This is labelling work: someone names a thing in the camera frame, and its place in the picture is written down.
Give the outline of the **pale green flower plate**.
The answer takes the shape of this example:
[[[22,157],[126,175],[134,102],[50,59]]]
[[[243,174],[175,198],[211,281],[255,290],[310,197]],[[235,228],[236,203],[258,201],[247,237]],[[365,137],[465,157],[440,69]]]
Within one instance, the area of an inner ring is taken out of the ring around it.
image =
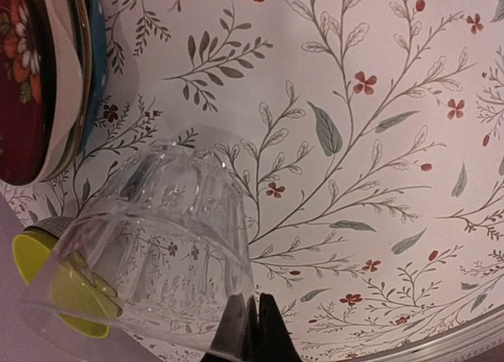
[[[76,118],[65,147],[65,152],[61,159],[61,169],[64,172],[72,163],[74,157],[78,154],[83,145],[83,134],[88,114],[89,94],[91,90],[92,78],[92,50],[91,50],[91,30],[90,22],[87,16],[87,7],[85,0],[69,0],[72,10],[72,26],[76,33],[77,53],[80,61],[80,67],[83,73],[83,94],[80,101],[80,112]]]

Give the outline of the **white small bowl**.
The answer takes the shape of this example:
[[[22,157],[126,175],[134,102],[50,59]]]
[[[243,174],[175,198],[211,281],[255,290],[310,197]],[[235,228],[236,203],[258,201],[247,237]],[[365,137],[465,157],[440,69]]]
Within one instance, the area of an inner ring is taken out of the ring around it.
[[[31,226],[28,226],[28,229],[43,231],[56,238],[60,238],[73,221],[74,219],[69,216],[52,216],[35,222]]]

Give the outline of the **dark red patterned plate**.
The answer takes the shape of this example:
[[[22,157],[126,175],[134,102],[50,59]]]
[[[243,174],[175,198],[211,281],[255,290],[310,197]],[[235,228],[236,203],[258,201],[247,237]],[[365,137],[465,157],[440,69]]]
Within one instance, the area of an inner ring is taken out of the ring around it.
[[[1,0],[1,180],[41,172],[54,120],[55,56],[44,0]]]

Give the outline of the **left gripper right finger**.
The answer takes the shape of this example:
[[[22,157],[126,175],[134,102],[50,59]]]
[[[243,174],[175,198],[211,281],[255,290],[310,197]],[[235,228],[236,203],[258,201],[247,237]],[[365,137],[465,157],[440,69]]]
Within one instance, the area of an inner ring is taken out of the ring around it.
[[[253,327],[252,335],[252,361],[300,362],[300,356],[271,294],[261,294],[259,297],[258,325]]]

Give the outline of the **white cream plate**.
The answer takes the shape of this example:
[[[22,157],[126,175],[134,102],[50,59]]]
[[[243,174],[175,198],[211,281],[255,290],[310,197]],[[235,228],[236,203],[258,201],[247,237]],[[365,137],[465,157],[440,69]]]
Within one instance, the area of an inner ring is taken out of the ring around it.
[[[44,1],[55,46],[56,100],[50,141],[35,183],[50,180],[63,172],[61,159],[69,132],[79,115],[83,94],[83,73],[77,53],[69,0]]]

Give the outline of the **clear glass cup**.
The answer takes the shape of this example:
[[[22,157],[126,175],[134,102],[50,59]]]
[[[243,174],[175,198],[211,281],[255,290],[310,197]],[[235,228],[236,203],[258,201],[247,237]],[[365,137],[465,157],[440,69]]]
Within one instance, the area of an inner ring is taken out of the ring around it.
[[[253,292],[243,198],[224,162],[157,140],[70,223],[21,303],[208,345],[229,299]]]

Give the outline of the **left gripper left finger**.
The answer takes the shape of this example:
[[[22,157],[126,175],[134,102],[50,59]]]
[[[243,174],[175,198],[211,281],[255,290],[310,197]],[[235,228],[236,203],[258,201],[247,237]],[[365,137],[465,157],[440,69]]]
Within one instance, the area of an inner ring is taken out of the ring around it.
[[[202,361],[251,361],[252,297],[229,297]]]

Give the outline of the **blue polka dot plate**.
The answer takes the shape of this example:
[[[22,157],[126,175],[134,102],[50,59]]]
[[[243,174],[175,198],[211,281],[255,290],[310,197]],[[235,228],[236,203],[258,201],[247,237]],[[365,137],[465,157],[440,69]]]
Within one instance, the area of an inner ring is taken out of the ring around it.
[[[106,21],[101,0],[84,0],[91,32],[91,89],[79,152],[83,152],[98,119],[107,77]]]

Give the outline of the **lime green bowl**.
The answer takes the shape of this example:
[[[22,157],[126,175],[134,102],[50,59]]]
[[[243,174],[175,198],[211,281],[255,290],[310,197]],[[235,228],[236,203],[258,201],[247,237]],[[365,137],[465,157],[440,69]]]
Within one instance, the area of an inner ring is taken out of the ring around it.
[[[48,259],[58,238],[41,229],[30,228],[16,235],[12,241],[15,265],[24,282],[29,285]],[[89,338],[107,338],[109,327],[100,323],[82,320],[74,316],[59,315],[74,331]]]

